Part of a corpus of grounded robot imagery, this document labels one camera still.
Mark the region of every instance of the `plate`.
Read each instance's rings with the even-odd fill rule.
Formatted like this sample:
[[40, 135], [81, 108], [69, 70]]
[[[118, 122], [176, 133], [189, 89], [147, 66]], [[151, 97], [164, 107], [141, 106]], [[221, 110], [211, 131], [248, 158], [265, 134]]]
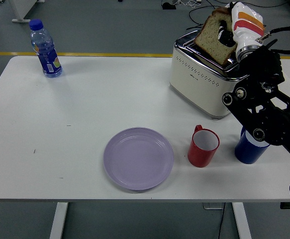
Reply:
[[116, 134], [104, 151], [107, 175], [131, 190], [146, 190], [162, 183], [173, 164], [170, 143], [148, 128], [129, 128]]

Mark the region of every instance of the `cup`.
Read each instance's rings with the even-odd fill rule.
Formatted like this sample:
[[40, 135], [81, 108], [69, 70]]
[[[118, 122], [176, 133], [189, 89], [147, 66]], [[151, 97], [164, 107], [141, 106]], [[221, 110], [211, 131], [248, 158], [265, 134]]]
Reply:
[[270, 144], [265, 141], [256, 141], [243, 127], [240, 140], [235, 146], [234, 153], [236, 158], [242, 163], [252, 164], [258, 160], [269, 146]]
[[220, 145], [215, 132], [197, 125], [188, 150], [189, 162], [196, 167], [206, 167]]

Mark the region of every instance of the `gray floor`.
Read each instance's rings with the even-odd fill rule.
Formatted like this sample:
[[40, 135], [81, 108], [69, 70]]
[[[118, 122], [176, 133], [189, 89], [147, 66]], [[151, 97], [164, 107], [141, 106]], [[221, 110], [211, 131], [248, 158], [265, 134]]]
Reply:
[[[258, 5], [284, 2], [252, 1]], [[289, 4], [252, 8], [263, 16], [267, 29], [290, 26]], [[174, 41], [195, 26], [190, 10], [188, 6], [162, 10], [160, 0], [46, 0], [37, 3], [27, 17], [43, 20], [58, 52], [171, 54]], [[211, 11], [211, 7], [199, 9], [192, 17], [203, 23]], [[28, 25], [12, 23], [13, 18], [10, 3], [0, 3], [0, 52], [31, 52]], [[290, 49], [290, 34], [275, 37], [279, 41], [274, 48]], [[0, 75], [11, 57], [0, 55]], [[55, 208], [52, 202], [0, 202], [0, 239], [49, 238]], [[279, 203], [246, 203], [245, 209], [252, 238], [290, 238], [290, 210], [280, 210]], [[221, 210], [205, 210], [201, 203], [71, 203], [63, 238], [215, 239], [221, 216]], [[238, 238], [230, 203], [220, 238]]]

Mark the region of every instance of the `toaster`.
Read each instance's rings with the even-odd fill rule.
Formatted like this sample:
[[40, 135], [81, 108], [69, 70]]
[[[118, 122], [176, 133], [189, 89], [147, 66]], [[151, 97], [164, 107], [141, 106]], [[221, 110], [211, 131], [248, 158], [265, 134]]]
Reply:
[[214, 62], [194, 43], [197, 34], [193, 31], [175, 41], [170, 85], [212, 118], [222, 118], [230, 113], [222, 103], [223, 94], [248, 75], [239, 72], [235, 56], [225, 67]]

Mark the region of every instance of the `water bottle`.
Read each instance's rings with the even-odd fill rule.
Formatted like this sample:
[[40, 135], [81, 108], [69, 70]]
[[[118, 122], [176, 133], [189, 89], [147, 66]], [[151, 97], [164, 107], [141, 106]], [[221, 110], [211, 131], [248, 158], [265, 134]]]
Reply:
[[31, 20], [29, 26], [32, 47], [39, 57], [44, 75], [49, 78], [58, 77], [62, 74], [62, 66], [57, 58], [52, 37], [40, 19]]

